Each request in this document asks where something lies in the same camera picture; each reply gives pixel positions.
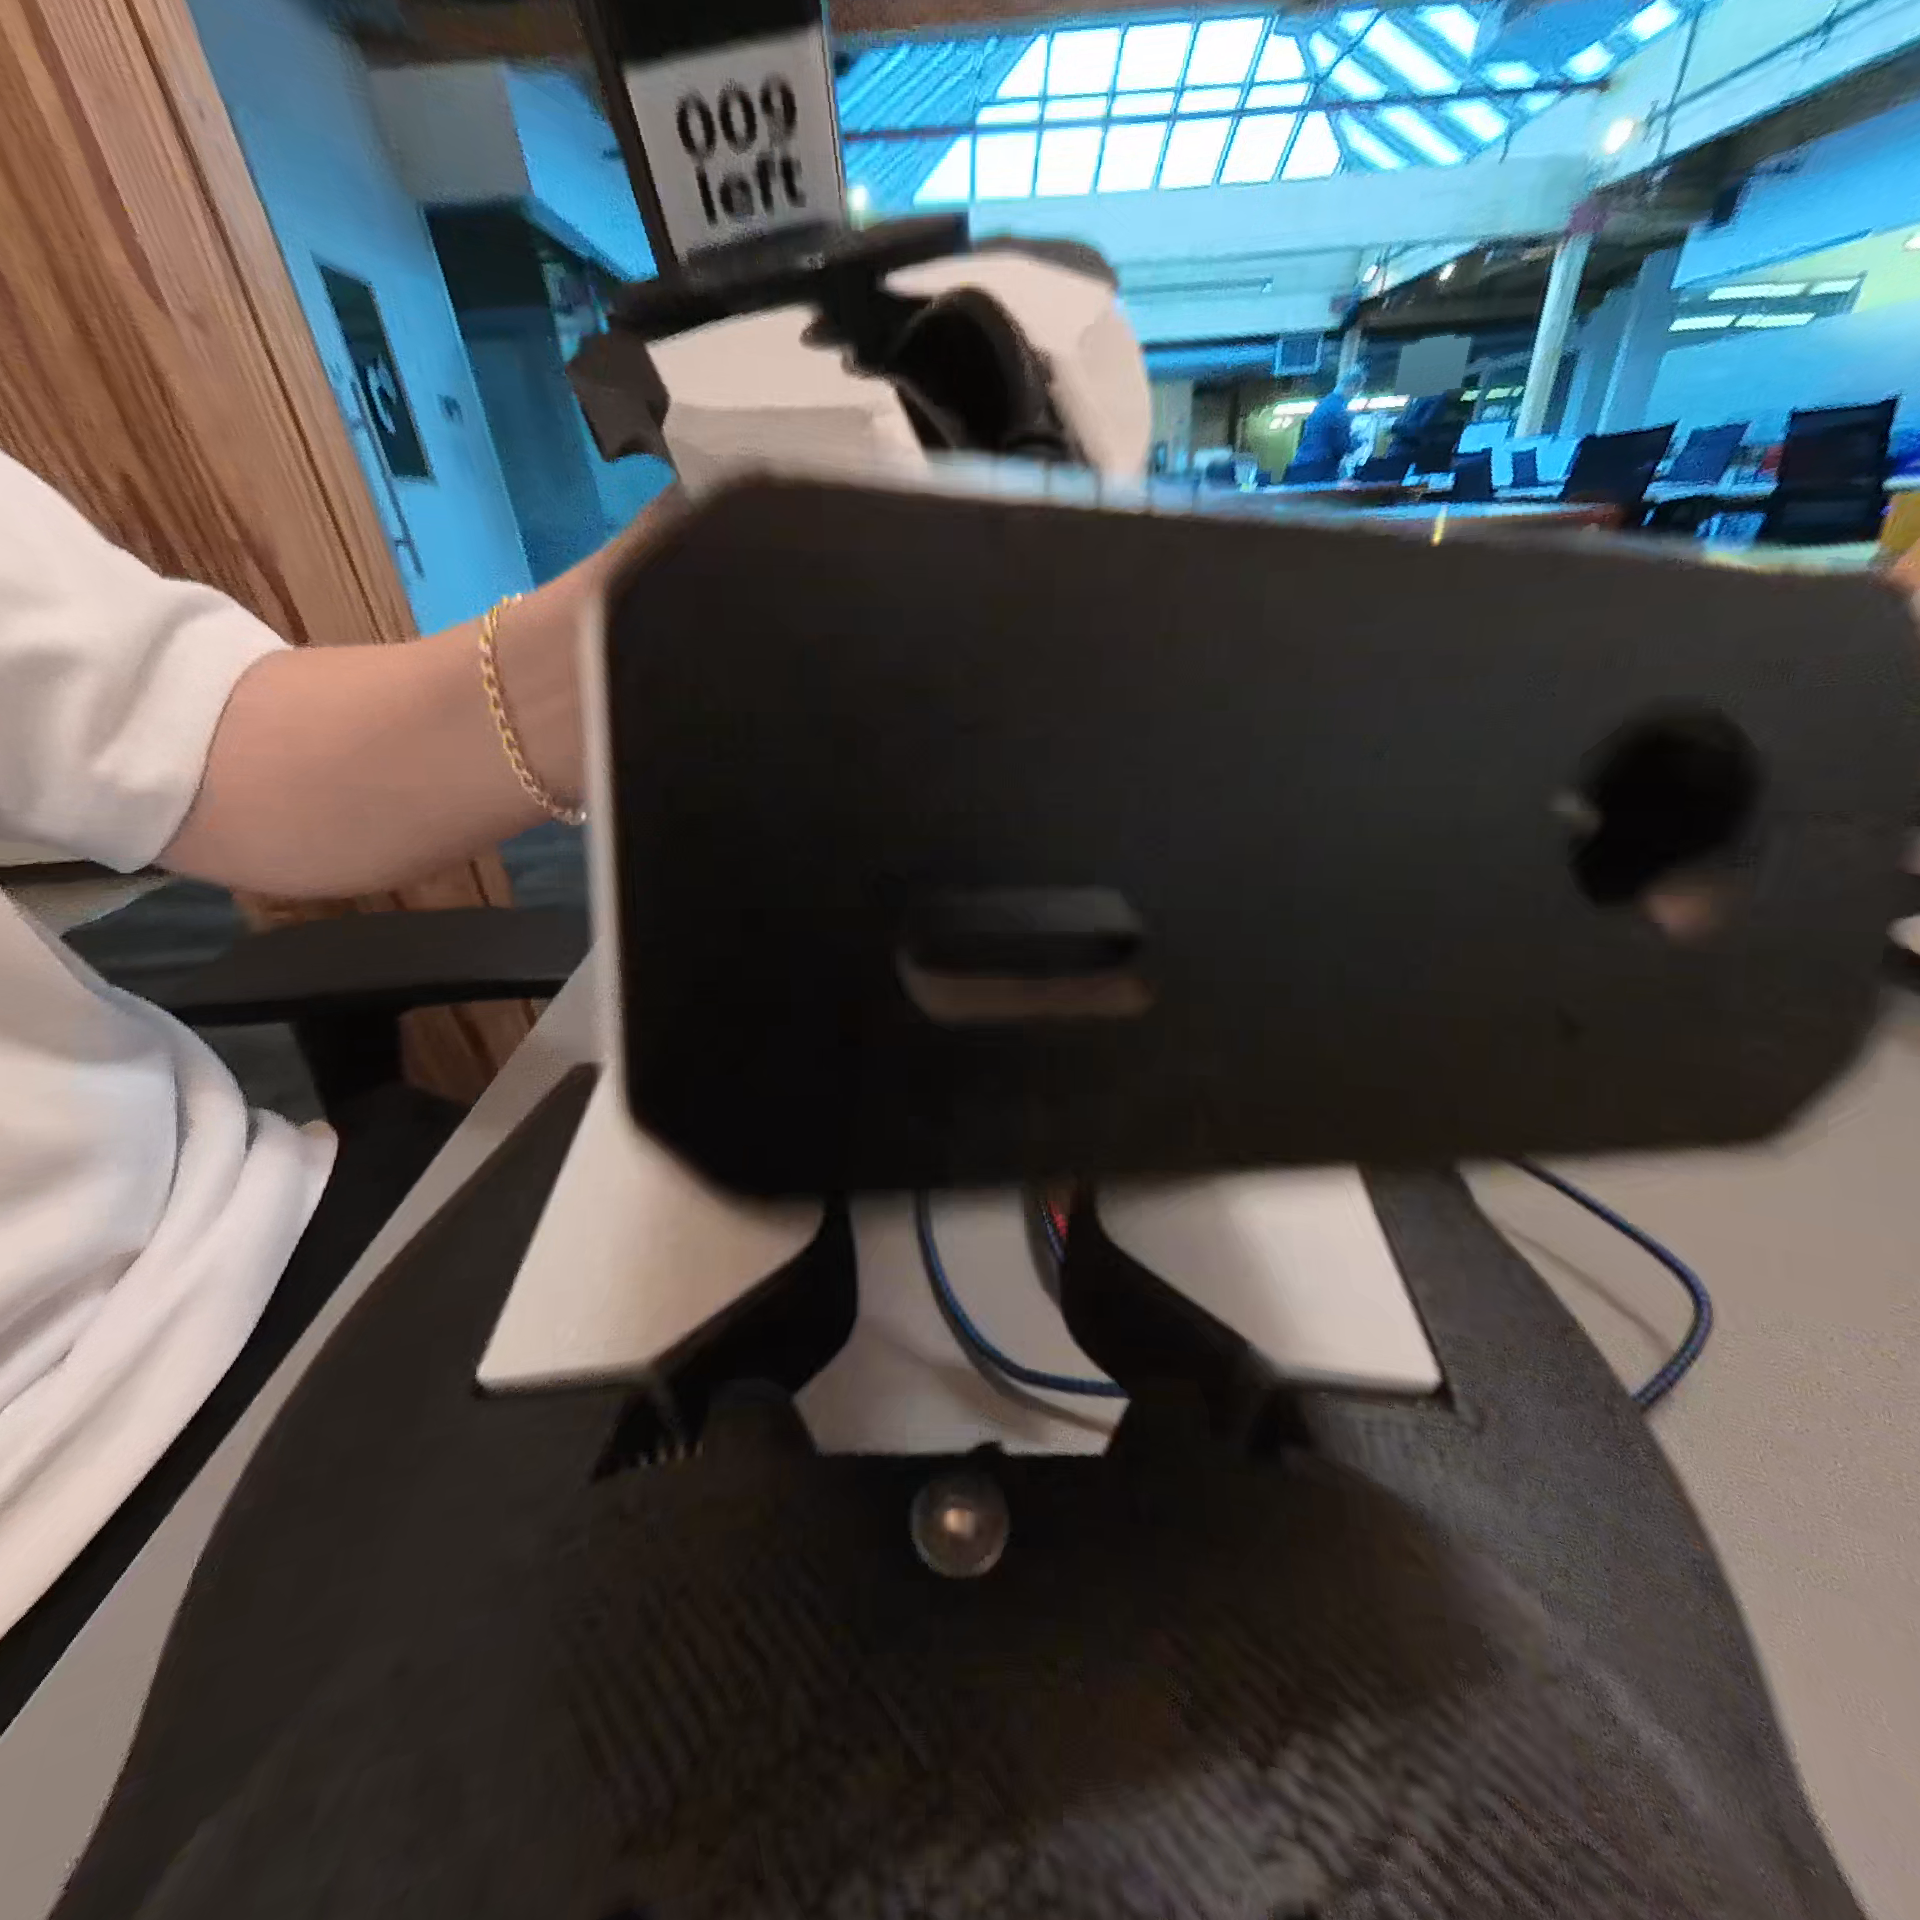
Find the dark wall picture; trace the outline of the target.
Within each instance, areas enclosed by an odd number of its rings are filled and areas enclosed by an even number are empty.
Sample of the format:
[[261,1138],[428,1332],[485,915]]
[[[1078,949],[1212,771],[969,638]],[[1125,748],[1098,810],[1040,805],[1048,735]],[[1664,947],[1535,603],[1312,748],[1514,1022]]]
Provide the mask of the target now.
[[375,445],[388,473],[405,483],[434,481],[417,418],[405,389],[393,339],[370,281],[320,262],[326,303],[343,333],[352,383],[364,403]]

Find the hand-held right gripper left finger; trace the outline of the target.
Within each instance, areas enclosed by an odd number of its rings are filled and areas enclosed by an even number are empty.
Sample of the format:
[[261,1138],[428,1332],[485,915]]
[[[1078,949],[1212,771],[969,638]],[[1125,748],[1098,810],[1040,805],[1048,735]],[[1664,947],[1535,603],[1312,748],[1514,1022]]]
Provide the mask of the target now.
[[492,1397],[662,1383],[759,1308],[798,1313],[774,1342],[802,1383],[825,1369],[856,1318],[850,1212],[711,1185],[599,1077],[472,1378]]

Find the black printed usb hub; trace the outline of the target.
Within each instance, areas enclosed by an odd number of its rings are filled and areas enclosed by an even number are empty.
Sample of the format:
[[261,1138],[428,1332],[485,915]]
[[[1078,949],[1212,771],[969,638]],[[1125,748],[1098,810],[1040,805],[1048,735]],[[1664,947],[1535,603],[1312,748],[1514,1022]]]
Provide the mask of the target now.
[[734,1193],[1743,1145],[1879,1014],[1865,575],[759,478],[582,673],[615,1078]]

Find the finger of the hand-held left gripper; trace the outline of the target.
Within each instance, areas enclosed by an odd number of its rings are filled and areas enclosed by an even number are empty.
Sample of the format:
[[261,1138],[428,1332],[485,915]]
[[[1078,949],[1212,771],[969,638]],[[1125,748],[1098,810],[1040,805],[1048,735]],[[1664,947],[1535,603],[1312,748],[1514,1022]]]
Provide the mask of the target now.
[[1116,483],[1144,481],[1152,390],[1103,254],[1071,241],[984,241],[967,254],[887,271],[880,284],[897,297],[993,300],[1037,353],[1078,458]]
[[688,491],[736,473],[916,473],[925,449],[895,395],[808,339],[810,315],[738,315],[650,342],[662,449]]

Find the glass skylight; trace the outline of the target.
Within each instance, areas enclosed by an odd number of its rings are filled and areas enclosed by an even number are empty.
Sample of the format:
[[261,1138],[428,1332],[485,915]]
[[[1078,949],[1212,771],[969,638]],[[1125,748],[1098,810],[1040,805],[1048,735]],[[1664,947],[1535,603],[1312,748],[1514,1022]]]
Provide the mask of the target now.
[[853,205],[984,207],[1452,170],[1700,4],[1160,14],[838,52]]

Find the person's left hand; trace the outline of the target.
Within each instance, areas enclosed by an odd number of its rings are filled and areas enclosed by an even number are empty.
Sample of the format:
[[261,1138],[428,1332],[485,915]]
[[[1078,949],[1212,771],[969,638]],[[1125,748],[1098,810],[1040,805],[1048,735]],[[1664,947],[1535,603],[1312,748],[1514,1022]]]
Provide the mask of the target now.
[[496,732],[521,790],[565,826],[584,820],[586,636],[621,571],[686,509],[669,483],[626,525],[554,580],[496,614]]

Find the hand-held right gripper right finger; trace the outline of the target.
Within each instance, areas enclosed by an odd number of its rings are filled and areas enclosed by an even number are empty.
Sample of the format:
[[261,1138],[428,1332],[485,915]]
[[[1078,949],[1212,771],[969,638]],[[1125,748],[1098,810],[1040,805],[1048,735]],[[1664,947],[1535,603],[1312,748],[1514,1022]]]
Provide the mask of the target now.
[[1445,1393],[1358,1173],[1084,1191],[1062,1238],[1062,1317],[1117,1386],[1190,1386],[1220,1419],[1280,1388],[1373,1401]]

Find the person's white shirt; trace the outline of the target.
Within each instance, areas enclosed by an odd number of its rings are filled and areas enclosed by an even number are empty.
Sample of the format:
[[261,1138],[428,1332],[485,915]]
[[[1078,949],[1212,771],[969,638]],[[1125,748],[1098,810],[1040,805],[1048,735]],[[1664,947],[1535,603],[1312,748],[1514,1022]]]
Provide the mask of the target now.
[[[281,642],[2,461],[2,826],[160,862]],[[2,1627],[160,1465],[255,1330],[334,1142],[2,900]]]

